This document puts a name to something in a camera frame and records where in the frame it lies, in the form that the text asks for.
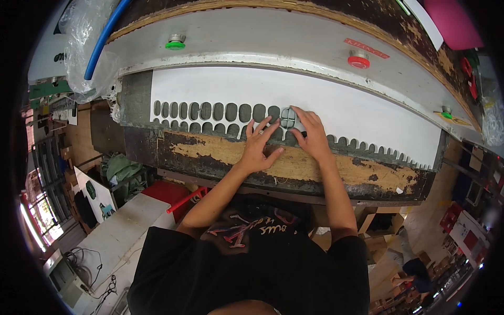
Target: finger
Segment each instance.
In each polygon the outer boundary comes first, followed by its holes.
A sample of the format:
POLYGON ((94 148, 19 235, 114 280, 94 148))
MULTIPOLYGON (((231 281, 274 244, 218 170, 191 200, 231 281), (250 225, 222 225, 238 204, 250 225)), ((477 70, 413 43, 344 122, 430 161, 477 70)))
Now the finger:
POLYGON ((282 153, 285 151, 284 148, 278 148, 275 151, 273 151, 272 154, 266 159, 266 164, 268 165, 268 168, 270 168, 273 163, 282 155, 282 153))
POLYGON ((273 132, 280 126, 280 119, 277 119, 272 125, 264 130, 263 138, 267 141, 273 132))
POLYGON ((315 114, 314 112, 312 112, 312 111, 310 112, 310 116, 311 116, 311 117, 313 118, 313 120, 315 120, 316 122, 322 122, 322 121, 320 120, 320 117, 319 117, 317 114, 315 114))
POLYGON ((296 107, 296 106, 291 105, 291 108, 296 112, 297 116, 299 117, 299 121, 301 122, 301 124, 304 127, 307 127, 307 126, 310 126, 313 124, 311 119, 308 118, 309 115, 307 112, 305 112, 304 110, 302 110, 301 108, 296 107))
POLYGON ((245 131, 247 139, 250 138, 250 137, 252 137, 252 126, 254 126, 254 120, 253 119, 248 123, 247 130, 245 131))
POLYGON ((292 132, 292 134, 296 137, 300 147, 303 147, 306 144, 306 140, 304 139, 301 131, 299 131, 297 128, 292 128, 290 132, 292 132))
POLYGON ((257 135, 259 134, 259 130, 263 130, 263 128, 266 126, 266 124, 271 120, 271 116, 268 116, 266 118, 263 119, 262 122, 259 123, 259 125, 257 126, 257 128, 254 130, 254 133, 253 135, 257 135))
POLYGON ((315 114, 312 111, 307 111, 306 112, 306 119, 308 119, 312 124, 316 124, 317 121, 313 118, 313 114, 315 114))

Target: red button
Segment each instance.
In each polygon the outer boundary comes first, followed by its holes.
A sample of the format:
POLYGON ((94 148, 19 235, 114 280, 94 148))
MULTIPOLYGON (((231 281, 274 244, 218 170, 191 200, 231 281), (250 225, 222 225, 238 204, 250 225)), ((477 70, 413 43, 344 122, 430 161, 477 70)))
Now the red button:
POLYGON ((348 57, 348 64, 359 69, 367 69, 370 66, 369 60, 358 56, 348 57))

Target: hand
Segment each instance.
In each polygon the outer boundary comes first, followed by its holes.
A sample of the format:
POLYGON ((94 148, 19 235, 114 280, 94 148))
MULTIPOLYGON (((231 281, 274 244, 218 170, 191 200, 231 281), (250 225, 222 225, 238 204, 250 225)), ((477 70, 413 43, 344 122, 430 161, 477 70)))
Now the hand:
POLYGON ((401 279, 399 279, 399 278, 394 278, 394 279, 392 280, 392 286, 394 286, 394 287, 397 287, 397 286, 398 286, 398 285, 400 285, 401 283, 403 283, 403 281, 401 281, 401 279))
POLYGON ((290 131, 294 134, 299 146, 311 155, 319 164, 333 156, 327 142, 326 132, 320 117, 312 111, 304 111, 299 107, 291 106, 299 117, 299 121, 306 129, 306 138, 301 132, 293 128, 290 131))
POLYGON ((278 148, 269 157, 266 157, 263 153, 266 141, 269 140, 273 131, 280 126, 280 120, 277 119, 274 124, 264 130, 262 135, 259 134, 259 131, 266 126, 270 119, 271 116, 264 118, 254 132, 252 132, 254 120, 252 119, 247 125, 247 143, 245 144, 245 150, 243 151, 240 161, 235 164, 235 167, 237 167, 240 171, 243 171, 243 173, 247 176, 270 168, 284 151, 284 148, 278 148))

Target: white board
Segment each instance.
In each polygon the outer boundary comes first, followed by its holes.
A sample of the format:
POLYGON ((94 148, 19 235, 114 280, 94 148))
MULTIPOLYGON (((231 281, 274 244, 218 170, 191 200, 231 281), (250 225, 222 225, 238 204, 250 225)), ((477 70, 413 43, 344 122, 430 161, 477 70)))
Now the white board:
MULTIPOLYGON (((376 152, 380 147, 385 152, 390 148, 392 153, 397 151, 396 158, 404 153, 404 160, 409 158, 423 169, 434 165, 441 133, 438 126, 376 95, 328 80, 267 69, 194 67, 153 73, 150 121, 167 120, 171 124, 175 120, 179 125, 185 121, 188 125, 198 123, 200 128, 210 122, 213 129, 221 123, 226 130, 236 124, 242 130, 249 120, 242 122, 237 117, 234 121, 216 121, 213 115, 208 120, 201 119, 201 115, 196 120, 191 120, 190 115, 185 119, 180 115, 164 117, 154 112, 156 101, 161 105, 176 102, 179 107, 182 102, 188 107, 193 102, 209 102, 212 106, 222 103, 224 107, 228 103, 238 107, 263 104, 266 113, 270 106, 282 110, 295 105, 318 114, 327 135, 345 137, 348 144, 356 139, 357 148, 362 142, 366 149, 374 144, 376 152)), ((295 126, 304 130, 299 123, 295 126)))
POLYGON ((85 197, 88 198, 89 205, 91 206, 91 209, 93 209, 93 213, 96 217, 96 221, 98 223, 102 223, 103 217, 100 208, 100 203, 103 204, 104 206, 112 205, 112 210, 117 211, 115 208, 114 201, 112 200, 112 195, 110 190, 108 190, 107 187, 102 185, 101 183, 95 181, 91 177, 89 177, 86 173, 81 171, 78 167, 74 166, 74 171, 75 171, 75 176, 77 177, 77 183, 79 184, 79 188, 82 190, 82 193, 84 194, 85 197), (96 198, 92 199, 91 196, 89 196, 88 190, 86 189, 86 183, 88 181, 91 181, 93 184, 93 187, 95 188, 96 192, 96 198))

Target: green button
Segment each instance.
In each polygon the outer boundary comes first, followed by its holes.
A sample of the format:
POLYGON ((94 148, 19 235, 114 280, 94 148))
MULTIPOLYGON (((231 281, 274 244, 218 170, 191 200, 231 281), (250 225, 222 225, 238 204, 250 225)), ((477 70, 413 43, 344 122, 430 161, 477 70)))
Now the green button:
POLYGON ((166 43, 165 48, 170 50, 182 50, 185 48, 185 44, 178 41, 173 41, 166 43))
POLYGON ((442 115, 444 118, 446 118, 446 119, 452 119, 452 118, 453 118, 452 114, 447 113, 447 112, 445 112, 445 111, 444 111, 444 112, 442 112, 442 113, 441 113, 441 115, 442 115))

